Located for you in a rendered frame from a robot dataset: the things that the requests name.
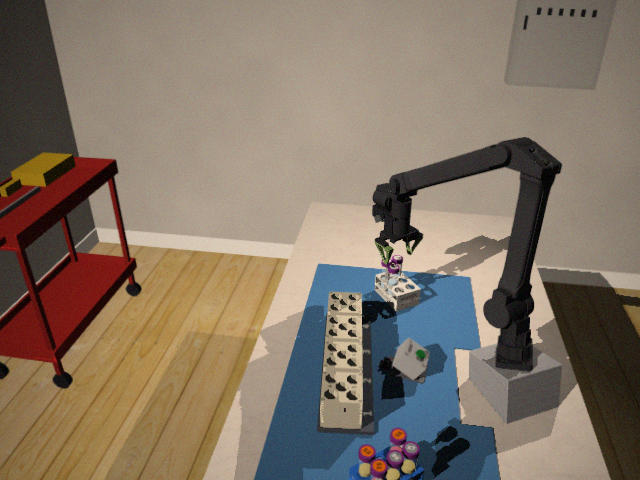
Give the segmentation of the white tube rack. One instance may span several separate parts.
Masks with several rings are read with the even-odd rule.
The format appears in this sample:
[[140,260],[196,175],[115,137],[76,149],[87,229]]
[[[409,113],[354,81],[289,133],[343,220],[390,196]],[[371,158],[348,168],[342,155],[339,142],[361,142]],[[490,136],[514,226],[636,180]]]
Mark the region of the white tube rack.
[[[408,282],[404,283],[399,279],[406,279]],[[397,312],[412,306],[419,305],[420,291],[421,289],[412,282],[404,273],[398,276],[397,285],[389,286],[388,279],[382,279],[381,273],[376,275],[375,278],[375,291]],[[384,283],[394,294],[387,292],[387,287],[383,288],[381,282]],[[415,289],[411,289],[408,285],[413,285]],[[397,289],[395,291],[395,289]]]

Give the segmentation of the blue bench mat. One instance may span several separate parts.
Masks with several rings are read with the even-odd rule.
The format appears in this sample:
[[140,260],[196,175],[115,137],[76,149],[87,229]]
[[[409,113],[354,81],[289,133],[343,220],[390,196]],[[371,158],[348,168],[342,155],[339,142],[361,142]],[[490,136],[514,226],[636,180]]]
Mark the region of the blue bench mat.
[[[423,480],[500,480],[493,429],[460,424],[454,349],[480,347],[470,277],[402,271],[419,305],[395,311],[376,291],[382,269],[318,263],[254,480],[349,480],[359,448],[404,429]],[[374,435],[317,432],[329,292],[362,293],[371,315]],[[430,351],[423,383],[379,368],[411,338]]]

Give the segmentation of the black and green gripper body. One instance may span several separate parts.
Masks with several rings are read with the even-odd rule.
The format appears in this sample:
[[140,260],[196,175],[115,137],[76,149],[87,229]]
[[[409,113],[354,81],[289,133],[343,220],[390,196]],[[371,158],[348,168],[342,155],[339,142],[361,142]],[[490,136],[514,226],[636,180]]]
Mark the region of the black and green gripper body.
[[406,220],[397,220],[397,218],[393,217],[392,215],[391,217],[393,218],[392,234],[385,230],[382,230],[380,231],[380,237],[375,238],[375,242],[377,242],[381,246],[388,246],[389,243],[385,241],[388,239],[390,239],[391,243],[395,244],[395,242],[399,240],[410,242],[423,237],[423,234],[420,233],[418,229],[410,225],[410,217],[406,218]]

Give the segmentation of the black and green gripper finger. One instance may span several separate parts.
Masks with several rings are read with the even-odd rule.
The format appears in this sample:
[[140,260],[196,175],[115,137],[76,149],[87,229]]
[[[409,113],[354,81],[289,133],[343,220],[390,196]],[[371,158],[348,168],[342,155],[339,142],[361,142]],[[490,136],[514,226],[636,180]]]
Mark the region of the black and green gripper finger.
[[411,255],[413,253],[414,249],[417,247],[417,245],[420,243],[420,241],[422,239],[423,239],[423,237],[415,239],[415,242],[412,245],[411,249],[410,249],[410,242],[405,242],[406,243],[407,254]]
[[[376,247],[378,248],[378,250],[379,250],[379,252],[381,254],[381,257],[382,257],[382,260],[383,260],[384,264],[388,265],[388,262],[389,262],[389,260],[391,258],[391,255],[393,253],[394,248],[389,246],[389,245],[386,246],[386,247],[383,247],[380,244],[378,244],[377,242],[375,242],[375,245],[376,245]],[[385,255],[384,255],[383,249],[386,251],[386,259],[385,259]]]

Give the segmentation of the blue sample rack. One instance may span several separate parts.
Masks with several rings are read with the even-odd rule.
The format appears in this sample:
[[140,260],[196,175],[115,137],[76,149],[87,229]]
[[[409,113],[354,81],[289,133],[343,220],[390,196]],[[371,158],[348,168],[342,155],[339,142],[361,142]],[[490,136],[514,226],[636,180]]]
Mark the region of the blue sample rack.
[[[383,457],[383,460],[386,461],[387,453],[389,452],[390,446],[383,449],[382,451],[376,453],[375,459],[378,457]],[[359,473],[359,463],[350,467],[349,480],[370,480],[370,477],[362,477]],[[414,480],[423,480],[424,469],[417,463],[415,472],[412,474],[404,473],[401,469],[401,477],[400,480],[410,480],[414,478]]]

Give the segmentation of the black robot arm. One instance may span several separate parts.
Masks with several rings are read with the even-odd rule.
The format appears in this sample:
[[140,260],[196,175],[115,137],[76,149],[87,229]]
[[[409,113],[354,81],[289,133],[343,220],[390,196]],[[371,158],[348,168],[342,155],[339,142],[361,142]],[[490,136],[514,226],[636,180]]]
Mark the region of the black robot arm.
[[488,323],[500,329],[496,367],[532,371],[528,316],[534,310],[534,300],[530,277],[549,193],[556,174],[561,172],[561,162],[530,138],[501,141],[391,176],[389,183],[376,186],[372,216],[376,223],[384,222],[384,230],[392,234],[391,215],[397,220],[410,217],[410,197],[417,195],[417,190],[502,166],[521,172],[520,190],[503,273],[492,298],[484,303],[483,312]]

